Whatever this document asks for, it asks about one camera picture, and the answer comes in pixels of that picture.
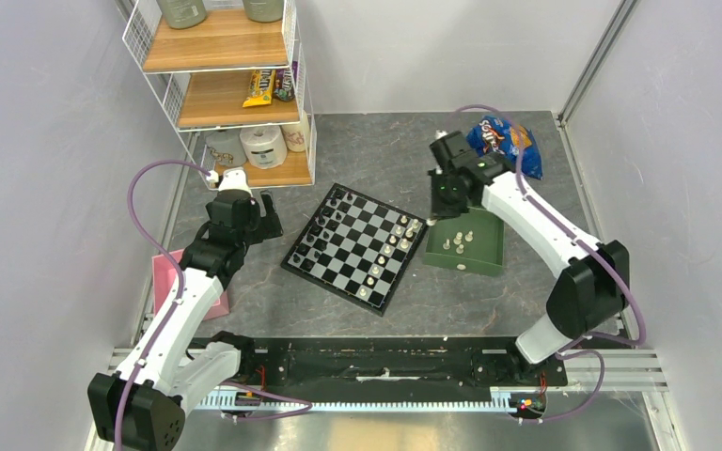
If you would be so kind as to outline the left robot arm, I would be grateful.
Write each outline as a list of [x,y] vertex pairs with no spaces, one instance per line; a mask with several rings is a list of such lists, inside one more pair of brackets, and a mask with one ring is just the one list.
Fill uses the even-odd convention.
[[163,250],[176,280],[150,326],[110,375],[96,374],[87,396],[98,436],[115,449],[170,450],[187,415],[218,384],[251,381],[257,358],[252,341],[230,333],[212,338],[192,361],[182,358],[199,324],[242,268],[253,244],[282,234],[269,192],[254,197],[241,168],[217,174],[208,221],[180,258]]

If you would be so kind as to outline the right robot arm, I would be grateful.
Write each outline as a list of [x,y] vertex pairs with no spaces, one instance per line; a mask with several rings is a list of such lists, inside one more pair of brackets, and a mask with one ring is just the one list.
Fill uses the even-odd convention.
[[515,340],[505,359],[518,384],[538,378],[542,362],[590,334],[628,304],[629,253],[603,243],[563,217],[532,189],[507,158],[477,154],[461,132],[437,132],[430,150],[431,220],[457,218],[471,207],[489,211],[513,228],[541,257],[556,282],[545,314]]

